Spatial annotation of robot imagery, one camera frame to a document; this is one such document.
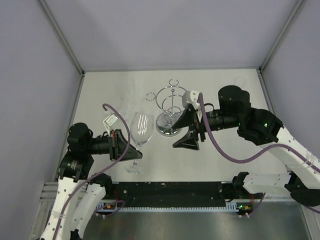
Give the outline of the round wine glass back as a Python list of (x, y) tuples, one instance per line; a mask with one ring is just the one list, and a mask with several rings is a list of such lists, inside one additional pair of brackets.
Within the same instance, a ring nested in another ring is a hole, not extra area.
[(152, 114), (136, 112), (130, 124), (130, 135), (136, 150), (147, 143), (153, 134), (154, 116)]

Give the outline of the round wine glass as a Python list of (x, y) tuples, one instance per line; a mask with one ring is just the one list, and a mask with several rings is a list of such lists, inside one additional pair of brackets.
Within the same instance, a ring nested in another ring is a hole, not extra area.
[(136, 150), (147, 143), (153, 134), (154, 116), (152, 114), (136, 112), (130, 124), (130, 135)]
[(117, 98), (117, 111), (125, 120), (129, 120), (132, 115), (131, 102), (125, 97), (119, 96)]

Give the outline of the ribbed champagne flute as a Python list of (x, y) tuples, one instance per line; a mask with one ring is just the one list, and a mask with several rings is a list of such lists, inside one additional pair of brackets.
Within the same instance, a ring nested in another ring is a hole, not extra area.
[(128, 77), (126, 81), (126, 103), (131, 112), (135, 112), (137, 108), (136, 81), (132, 77)]
[(246, 85), (246, 80), (243, 77), (235, 77), (233, 83), (238, 86), (239, 88), (243, 88)]

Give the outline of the round wine glass front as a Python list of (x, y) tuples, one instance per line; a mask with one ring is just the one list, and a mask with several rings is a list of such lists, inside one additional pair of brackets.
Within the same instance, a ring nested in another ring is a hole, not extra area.
[(125, 97), (119, 96), (117, 98), (117, 111), (125, 120), (129, 120), (132, 115), (131, 102)]

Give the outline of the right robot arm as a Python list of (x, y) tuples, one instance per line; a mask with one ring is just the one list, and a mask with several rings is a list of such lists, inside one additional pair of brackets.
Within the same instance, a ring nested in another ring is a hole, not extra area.
[[(225, 159), (236, 164), (250, 163), (264, 153), (271, 153), (288, 167), (289, 172), (240, 172), (232, 179), (231, 187), (223, 190), (223, 196), (229, 200), (263, 200), (266, 194), (289, 196), (305, 208), (318, 213), (320, 160), (301, 145), (272, 112), (252, 107), (247, 91), (235, 85), (227, 85), (219, 90), (218, 100), (219, 109), (207, 112), (201, 92), (186, 91), (182, 95), (184, 110), (173, 127), (188, 130), (173, 147), (198, 150), (199, 142), (209, 138)], [(239, 137), (259, 146), (260, 151), (246, 159), (236, 159), (225, 153), (213, 132), (231, 128), (237, 130)]]

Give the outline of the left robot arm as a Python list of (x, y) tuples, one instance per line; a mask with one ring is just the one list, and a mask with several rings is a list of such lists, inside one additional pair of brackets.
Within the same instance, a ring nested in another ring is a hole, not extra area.
[(55, 201), (41, 240), (83, 239), (98, 203), (113, 194), (109, 175), (89, 177), (94, 155), (109, 155), (113, 162), (143, 157), (120, 129), (93, 137), (85, 123), (75, 123), (68, 130), (67, 143), (67, 152), (59, 167)]

